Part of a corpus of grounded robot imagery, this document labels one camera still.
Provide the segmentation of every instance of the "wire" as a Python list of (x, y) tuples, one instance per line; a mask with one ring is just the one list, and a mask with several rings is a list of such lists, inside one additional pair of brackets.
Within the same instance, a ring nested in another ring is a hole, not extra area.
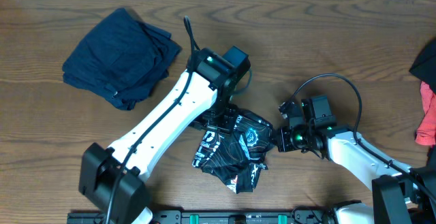
[(310, 210), (310, 211), (312, 212), (313, 216), (315, 217), (315, 219), (317, 220), (317, 222), (318, 222), (318, 223), (322, 223), (322, 221), (321, 221), (321, 220), (316, 216), (315, 212), (314, 212), (310, 207), (308, 207), (308, 206), (297, 206), (297, 207), (295, 207), (295, 208), (291, 211), (291, 217), (294, 218), (294, 220), (295, 220), (296, 222), (301, 223), (300, 221), (297, 221), (297, 219), (295, 218), (295, 212), (296, 212), (298, 209), (301, 209), (301, 208), (305, 208), (305, 209), (307, 209), (307, 210)]
[(245, 91), (247, 91), (247, 89), (251, 83), (251, 78), (253, 77), (253, 71), (251, 71), (251, 68), (248, 69), (248, 72), (250, 73), (250, 76), (248, 77), (247, 85), (245, 85), (244, 88), (238, 89), (237, 91), (233, 91), (233, 93), (230, 95), (240, 95), (240, 94), (244, 93)]
[(142, 140), (147, 136), (147, 134), (149, 134), (150, 131), (152, 129), (154, 129), (156, 127), (156, 125), (159, 124), (160, 121), (162, 121), (162, 119), (164, 119), (165, 116), (167, 114), (169, 114), (171, 112), (171, 110), (173, 108), (175, 108), (180, 103), (181, 99), (183, 98), (183, 96), (186, 93), (186, 90), (188, 89), (189, 84), (191, 83), (192, 72), (193, 72), (193, 69), (196, 67), (196, 64), (195, 64), (196, 59), (194, 58), (195, 57), (195, 48), (197, 48), (197, 49), (200, 49), (200, 48), (198, 47), (196, 41), (193, 39), (193, 33), (192, 33), (191, 22), (189, 20), (189, 17), (185, 16), (185, 18), (183, 19), (183, 22), (185, 23), (186, 31), (188, 32), (189, 38), (191, 40), (191, 59), (189, 62), (189, 64), (191, 64), (191, 66), (190, 66), (190, 68), (187, 68), (189, 75), (188, 75), (188, 79), (186, 81), (185, 87), (183, 87), (182, 93), (177, 97), (177, 99), (174, 100), (174, 103), (159, 118), (157, 118), (156, 121), (153, 122), (153, 124), (151, 124), (150, 127), (148, 127), (147, 130), (136, 140), (136, 142), (131, 146), (129, 152), (127, 153), (126, 157), (124, 158), (124, 161), (122, 162), (122, 164), (120, 166), (120, 174), (117, 176), (115, 183), (114, 183), (114, 186), (112, 187), (112, 192), (110, 193), (108, 214), (106, 216), (106, 224), (110, 224), (110, 215), (112, 214), (112, 210), (114, 208), (114, 199), (115, 199), (116, 190), (118, 189), (118, 187), (120, 185), (120, 181), (121, 181), (122, 177), (124, 176), (123, 172), (125, 170), (125, 166), (127, 165), (127, 162), (129, 161), (131, 155), (134, 153), (134, 151), (139, 146), (139, 144), (142, 143)]
[(358, 103), (359, 103), (359, 111), (357, 113), (356, 122), (354, 123), (354, 127), (353, 127), (353, 138), (357, 142), (357, 144), (359, 146), (361, 146), (369, 154), (373, 155), (375, 158), (377, 158), (380, 161), (382, 161), (383, 163), (385, 163), (388, 167), (392, 167), (392, 169), (402, 173), (402, 175), (404, 175), (410, 181), (412, 181), (419, 188), (419, 190), (421, 190), (425, 195), (427, 195), (429, 197), (429, 199), (431, 201), (433, 201), (433, 203), (436, 204), (436, 197), (429, 191), (429, 189), (427, 189), (424, 185), (422, 185), (420, 182), (418, 182), (418, 180), (416, 180), (412, 175), (410, 175), (409, 172), (406, 172), (405, 170), (401, 169), (399, 166), (395, 165), (394, 161), (392, 161), (392, 160), (389, 161), (389, 160), (383, 158), (382, 156), (378, 155), (377, 153), (373, 152), (371, 149), (367, 148), (362, 143), (362, 141), (357, 137), (357, 128), (359, 126), (360, 117), (362, 116), (362, 98), (360, 97), (360, 93), (359, 93), (358, 89), (356, 88), (356, 86), (350, 80), (348, 80), (346, 77), (344, 77), (342, 75), (339, 75), (339, 74), (328, 73), (328, 74), (320, 74), (320, 75), (317, 75), (315, 77), (309, 78), (306, 82), (301, 84), (300, 87), (298, 87), (298, 89), (291, 96), (290, 101), (292, 102), (293, 98), (295, 98), (295, 96), (298, 94), (298, 92), (300, 92), (301, 89), (304, 86), (308, 85), (308, 83), (310, 83), (310, 82), (312, 82), (312, 81), (314, 81), (314, 80), (316, 80), (318, 78), (323, 78), (323, 77), (336, 77), (336, 78), (340, 78), (340, 79), (346, 81), (346, 83), (348, 83), (353, 88), (354, 92), (356, 93), (357, 100), (358, 100)]

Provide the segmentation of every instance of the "wood grain surface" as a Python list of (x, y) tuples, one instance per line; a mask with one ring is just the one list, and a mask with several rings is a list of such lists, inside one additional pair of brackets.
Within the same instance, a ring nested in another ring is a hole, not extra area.
[[(129, 112), (62, 82), (61, 66), (77, 43), (118, 7), (171, 32), (183, 47), (170, 77)], [(0, 0), (0, 223), (65, 223), (72, 210), (96, 210), (78, 192), (82, 153), (128, 132), (178, 80), (189, 56), (184, 15), (200, 46), (224, 53), (236, 45), (249, 53), (253, 82), (234, 99), (239, 107), (280, 127), (281, 102), (307, 78), (337, 72), (360, 90), (364, 137), (399, 161), (425, 164), (427, 148), (414, 143), (423, 117), (420, 83), (408, 69), (436, 35), (436, 0)], [(299, 98), (320, 94), (340, 121), (354, 122), (358, 104), (344, 82), (314, 82)], [(191, 166), (202, 134), (186, 129), (163, 155), (146, 184), (154, 204), (186, 210), (372, 204), (371, 192), (342, 167), (276, 148), (255, 191), (235, 195)]]

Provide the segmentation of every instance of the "pink fabric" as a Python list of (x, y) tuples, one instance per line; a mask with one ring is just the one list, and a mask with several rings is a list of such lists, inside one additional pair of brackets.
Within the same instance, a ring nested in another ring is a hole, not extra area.
[(430, 86), (421, 82), (422, 108), (424, 119), (416, 132), (415, 142), (424, 146), (436, 144), (436, 99)]

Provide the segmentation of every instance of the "dark blue fabric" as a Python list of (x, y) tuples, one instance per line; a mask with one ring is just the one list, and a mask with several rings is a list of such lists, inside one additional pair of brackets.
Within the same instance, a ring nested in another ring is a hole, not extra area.
[(146, 99), (181, 51), (171, 33), (115, 10), (77, 45), (62, 66), (63, 81), (131, 110)]

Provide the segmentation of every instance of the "black cloth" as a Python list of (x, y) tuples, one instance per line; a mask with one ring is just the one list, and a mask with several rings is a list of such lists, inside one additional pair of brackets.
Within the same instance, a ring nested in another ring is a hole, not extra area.
[(80, 41), (63, 64), (63, 81), (131, 110), (146, 99), (181, 47), (171, 33), (115, 10)]
[(421, 81), (426, 82), (436, 93), (436, 38), (421, 50), (409, 71)]
[(241, 110), (231, 135), (207, 131), (192, 166), (218, 177), (235, 193), (252, 192), (259, 180), (266, 152), (275, 145), (273, 126), (260, 116)]

